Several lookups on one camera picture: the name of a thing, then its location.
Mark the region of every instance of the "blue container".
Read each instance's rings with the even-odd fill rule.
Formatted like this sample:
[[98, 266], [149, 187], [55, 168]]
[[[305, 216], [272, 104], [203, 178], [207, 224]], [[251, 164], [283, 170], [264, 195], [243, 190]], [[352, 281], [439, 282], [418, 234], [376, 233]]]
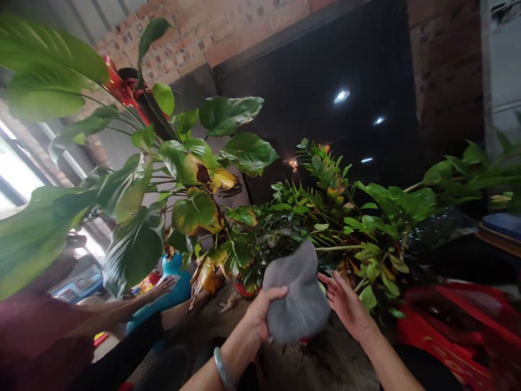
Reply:
[[[153, 313], [172, 308], [190, 298], [192, 291], [190, 287], [190, 279], [192, 277], [186, 270], [181, 271], [182, 262], [183, 256], [177, 251], [170, 262], [167, 261], [166, 257], [163, 257], [163, 275], [172, 275], [177, 279], [177, 282], [171, 292], [161, 296], [156, 301], [145, 305], [132, 315], [132, 321], [128, 322], [126, 325], [127, 335], [148, 319]], [[160, 353], [163, 350], [164, 341], [159, 341], [154, 345], [154, 351], [156, 353]]]

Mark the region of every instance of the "blue object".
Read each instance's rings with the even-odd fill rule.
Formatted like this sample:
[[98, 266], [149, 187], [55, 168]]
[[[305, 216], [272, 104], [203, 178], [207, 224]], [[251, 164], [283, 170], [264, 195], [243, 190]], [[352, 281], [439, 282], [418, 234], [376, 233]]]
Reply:
[[483, 226], [486, 229], [521, 242], [521, 217], [508, 213], [488, 215], [483, 218]]
[[[172, 275], [177, 282], [171, 292], [161, 296], [156, 301], [145, 305], [132, 316], [132, 321], [126, 325], [126, 333], [130, 334], [137, 326], [148, 319], [153, 313], [164, 311], [172, 308], [190, 298], [190, 273], [186, 270], [181, 271], [183, 263], [183, 256], [181, 253], [175, 252], [174, 257], [168, 262], [166, 257], [163, 257], [163, 276]], [[164, 341], [157, 342], [154, 347], [156, 353], [161, 353], [164, 350]]]

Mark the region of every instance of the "silver bracelet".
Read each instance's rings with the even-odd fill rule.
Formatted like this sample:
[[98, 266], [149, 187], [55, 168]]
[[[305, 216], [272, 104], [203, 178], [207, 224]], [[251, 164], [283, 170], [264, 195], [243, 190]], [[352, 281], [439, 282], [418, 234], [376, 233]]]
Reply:
[[226, 389], [232, 391], [235, 389], [235, 383], [229, 378], [228, 373], [226, 373], [226, 368], [224, 366], [223, 359], [221, 358], [221, 352], [218, 346], [213, 350], [213, 357], [215, 359], [215, 366], [217, 367], [217, 372], [221, 378]]

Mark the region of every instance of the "human hand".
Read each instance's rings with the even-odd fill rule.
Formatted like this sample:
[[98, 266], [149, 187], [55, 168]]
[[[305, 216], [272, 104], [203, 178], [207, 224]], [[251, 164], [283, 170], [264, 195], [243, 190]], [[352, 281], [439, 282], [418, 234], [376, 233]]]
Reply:
[[261, 342], [269, 338], [268, 326], [266, 325], [266, 314], [270, 301], [281, 299], [288, 294], [288, 287], [272, 288], [268, 291], [260, 291], [253, 303], [250, 305], [242, 322], [247, 328], [254, 330]]
[[344, 327], [362, 346], [380, 333], [356, 292], [335, 270], [334, 278], [318, 274], [320, 281], [327, 285], [327, 299]]
[[154, 285], [151, 290], [149, 290], [147, 293], [147, 297], [150, 299], [150, 301], [157, 300], [159, 297], [164, 295], [165, 293], [168, 293], [172, 290], [172, 287], [175, 285], [175, 279], [173, 276], [167, 276], [164, 279], [162, 279], [158, 284]]

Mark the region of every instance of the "plant pot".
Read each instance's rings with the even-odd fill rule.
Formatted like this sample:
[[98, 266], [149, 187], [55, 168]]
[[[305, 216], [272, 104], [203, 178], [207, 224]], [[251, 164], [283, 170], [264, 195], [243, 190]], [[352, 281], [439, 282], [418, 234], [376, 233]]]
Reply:
[[235, 279], [233, 284], [235, 285], [235, 288], [237, 288], [237, 290], [239, 291], [239, 294], [245, 299], [251, 299], [257, 295], [257, 291], [252, 293], [247, 292], [244, 288], [243, 282], [239, 278]]

